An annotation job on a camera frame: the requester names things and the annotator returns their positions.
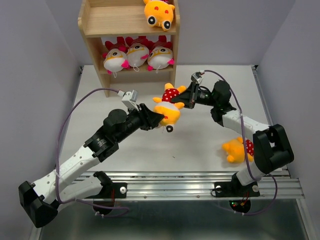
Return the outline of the orange plush toy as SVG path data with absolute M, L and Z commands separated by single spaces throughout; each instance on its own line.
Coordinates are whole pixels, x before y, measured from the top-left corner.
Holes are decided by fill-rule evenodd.
M 174 126 L 181 116 L 180 110 L 184 108 L 185 104 L 183 102 L 173 103 L 172 99 L 186 89 L 184 85 L 175 88 L 171 83 L 166 83 L 162 97 L 153 98 L 153 101 L 156 103 L 153 111 L 164 115 L 163 120 L 161 120 L 157 128 L 164 127 L 168 133 L 174 130 Z

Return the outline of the white pink striped plush toy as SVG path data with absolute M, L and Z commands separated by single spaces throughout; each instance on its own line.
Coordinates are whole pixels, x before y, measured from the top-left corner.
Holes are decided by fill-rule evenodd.
M 128 47 L 126 55 L 129 66 L 135 72 L 139 72 L 140 67 L 148 59 L 152 42 L 146 36 L 138 36 L 135 39 L 128 36 L 125 38 L 125 43 Z

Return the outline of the orange plush toy face down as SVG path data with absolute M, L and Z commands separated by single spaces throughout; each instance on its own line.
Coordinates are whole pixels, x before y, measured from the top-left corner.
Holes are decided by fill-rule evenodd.
M 254 144 L 246 139 L 246 152 L 250 162 L 254 161 Z M 237 137 L 222 144 L 222 149 L 227 154 L 226 160 L 232 164 L 240 164 L 245 161 L 245 149 L 242 137 Z

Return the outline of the orange plush toy polka-dot dress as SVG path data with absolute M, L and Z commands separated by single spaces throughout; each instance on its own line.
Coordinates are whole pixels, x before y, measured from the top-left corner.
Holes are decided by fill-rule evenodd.
M 144 15 L 150 27 L 169 31 L 174 20 L 175 6 L 166 0 L 144 0 Z

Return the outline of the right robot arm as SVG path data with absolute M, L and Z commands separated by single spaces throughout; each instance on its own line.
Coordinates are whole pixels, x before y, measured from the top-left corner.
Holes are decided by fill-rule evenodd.
M 242 197 L 246 193 L 258 197 L 260 194 L 253 191 L 253 186 L 262 177 L 291 163 L 294 153 L 283 126 L 267 125 L 244 116 L 239 107 L 230 104 L 231 95 L 230 85 L 223 80 L 217 81 L 211 91 L 192 82 L 171 101 L 184 103 L 188 109 L 193 109 L 196 104 L 211 106 L 214 122 L 253 143 L 253 162 L 235 173 L 230 181 L 215 182 L 211 194 L 217 198 Z

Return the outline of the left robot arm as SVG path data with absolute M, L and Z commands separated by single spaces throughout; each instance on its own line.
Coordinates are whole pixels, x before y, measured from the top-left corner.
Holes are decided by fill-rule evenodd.
M 102 172 L 96 172 L 84 183 L 72 182 L 114 154 L 119 149 L 119 143 L 136 130 L 152 130 L 163 119 L 163 114 L 150 110 L 143 103 L 129 112 L 114 109 L 74 155 L 62 165 L 56 165 L 56 170 L 34 182 L 21 183 L 18 187 L 19 202 L 34 226 L 42 228 L 50 223 L 58 215 L 62 204 L 94 195 L 108 196 L 112 181 Z

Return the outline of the wooden shelf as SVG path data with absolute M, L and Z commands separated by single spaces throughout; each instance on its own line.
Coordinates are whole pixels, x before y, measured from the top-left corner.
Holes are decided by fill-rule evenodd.
M 175 84 L 180 36 L 176 0 L 84 0 L 78 28 L 102 87 Z

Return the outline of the aluminium rail base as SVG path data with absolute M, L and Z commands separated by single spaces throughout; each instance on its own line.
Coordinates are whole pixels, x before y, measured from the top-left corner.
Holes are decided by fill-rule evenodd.
M 80 104 L 68 125 L 60 165 L 84 145 L 115 109 L 126 108 L 119 97 L 107 98 L 103 93 L 95 93 Z M 229 182 L 235 172 L 246 167 L 244 163 L 227 163 L 221 149 L 222 143 L 238 135 L 215 123 L 207 106 L 183 109 L 173 132 L 160 128 L 136 130 L 119 144 L 115 153 L 72 183 L 82 184 L 101 171 L 114 183 L 127 183 L 125 201 L 217 199 L 211 195 L 214 183 Z

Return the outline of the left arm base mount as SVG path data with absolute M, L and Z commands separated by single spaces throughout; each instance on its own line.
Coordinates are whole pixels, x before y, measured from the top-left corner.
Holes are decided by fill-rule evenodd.
M 128 184 L 126 182 L 113 182 L 111 185 L 104 186 L 102 190 L 90 198 L 93 203 L 104 207 L 114 207 L 116 199 L 127 197 Z

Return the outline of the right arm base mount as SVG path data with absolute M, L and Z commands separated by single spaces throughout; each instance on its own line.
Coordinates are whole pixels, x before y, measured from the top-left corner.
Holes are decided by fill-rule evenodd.
M 240 183 L 233 185 L 230 181 L 215 182 L 210 193 L 215 198 L 230 198 L 230 208 L 244 215 L 251 209 L 250 198 L 260 196 L 257 182 L 250 183 L 248 186 L 242 186 Z

